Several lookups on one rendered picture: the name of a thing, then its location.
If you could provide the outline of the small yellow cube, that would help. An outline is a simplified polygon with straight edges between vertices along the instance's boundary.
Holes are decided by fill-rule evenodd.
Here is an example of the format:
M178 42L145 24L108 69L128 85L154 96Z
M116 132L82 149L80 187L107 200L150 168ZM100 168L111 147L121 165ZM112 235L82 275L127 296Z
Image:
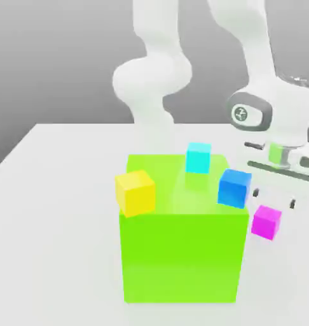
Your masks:
M145 170L117 175L114 181L117 203L127 218L155 210L156 184Z

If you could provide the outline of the small magenta cube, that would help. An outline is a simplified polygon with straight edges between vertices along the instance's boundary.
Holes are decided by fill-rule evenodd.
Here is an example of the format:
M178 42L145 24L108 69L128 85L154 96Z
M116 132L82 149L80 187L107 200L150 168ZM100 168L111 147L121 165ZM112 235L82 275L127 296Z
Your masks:
M279 230L281 216L281 211L260 205L254 214L251 232L272 241Z

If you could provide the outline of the small cyan cube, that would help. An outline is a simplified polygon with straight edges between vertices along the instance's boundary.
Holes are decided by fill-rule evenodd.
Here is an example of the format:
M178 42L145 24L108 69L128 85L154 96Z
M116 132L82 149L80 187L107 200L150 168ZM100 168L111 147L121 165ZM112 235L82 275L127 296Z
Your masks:
M208 174L210 169L211 144L190 143L186 151L187 173Z

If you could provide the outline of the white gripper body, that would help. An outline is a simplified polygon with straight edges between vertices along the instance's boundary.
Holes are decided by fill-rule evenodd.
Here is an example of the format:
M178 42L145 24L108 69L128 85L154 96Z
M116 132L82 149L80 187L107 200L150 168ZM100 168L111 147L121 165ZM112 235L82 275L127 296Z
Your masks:
M309 199L309 172L255 160L248 160L247 166L253 173L255 188L263 197L282 202Z

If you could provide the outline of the small blue cube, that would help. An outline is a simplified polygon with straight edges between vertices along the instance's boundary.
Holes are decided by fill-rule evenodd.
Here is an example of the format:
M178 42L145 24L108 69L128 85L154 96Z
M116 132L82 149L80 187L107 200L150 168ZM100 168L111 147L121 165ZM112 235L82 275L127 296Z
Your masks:
M219 180L217 203L244 209L251 180L251 173L226 169Z

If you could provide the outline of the large green box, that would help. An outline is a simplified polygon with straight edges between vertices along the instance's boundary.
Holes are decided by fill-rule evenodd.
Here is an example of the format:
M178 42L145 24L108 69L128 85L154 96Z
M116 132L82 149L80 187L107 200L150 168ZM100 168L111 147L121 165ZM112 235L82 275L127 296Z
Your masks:
M156 184L156 209L119 217L127 303L235 302L249 213L217 203L229 167L213 155L209 174L188 174L183 155L130 155L127 171Z

